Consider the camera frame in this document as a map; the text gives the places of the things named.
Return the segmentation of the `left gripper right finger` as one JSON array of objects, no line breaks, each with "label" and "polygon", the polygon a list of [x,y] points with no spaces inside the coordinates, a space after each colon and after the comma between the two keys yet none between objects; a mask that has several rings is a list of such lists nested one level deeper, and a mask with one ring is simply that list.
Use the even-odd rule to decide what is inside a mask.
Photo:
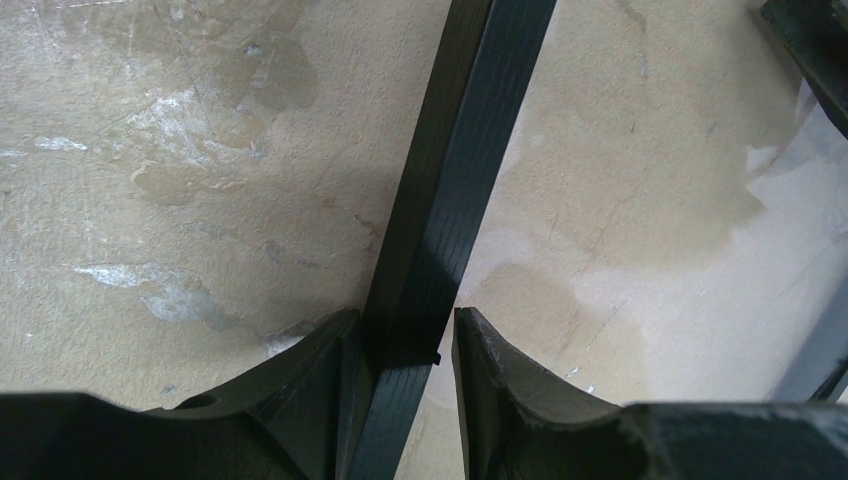
[{"label": "left gripper right finger", "polygon": [[847,409],[808,403],[618,406],[558,377],[474,308],[454,317],[470,479],[843,479]]}]

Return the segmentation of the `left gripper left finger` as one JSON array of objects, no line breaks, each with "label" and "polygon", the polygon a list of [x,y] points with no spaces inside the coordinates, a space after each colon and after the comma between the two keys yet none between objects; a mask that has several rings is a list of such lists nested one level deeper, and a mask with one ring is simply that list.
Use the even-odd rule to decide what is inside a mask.
[{"label": "left gripper left finger", "polygon": [[350,427],[359,314],[171,409],[79,393],[1,398],[5,479],[332,479]]}]

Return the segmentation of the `black picture frame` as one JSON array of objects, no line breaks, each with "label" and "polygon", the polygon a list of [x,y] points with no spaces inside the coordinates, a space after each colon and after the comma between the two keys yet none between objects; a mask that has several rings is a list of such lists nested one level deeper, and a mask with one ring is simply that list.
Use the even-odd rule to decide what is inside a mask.
[{"label": "black picture frame", "polygon": [[349,479],[470,479],[454,317],[609,403],[806,403],[847,321],[829,1],[456,1],[359,327]]}]

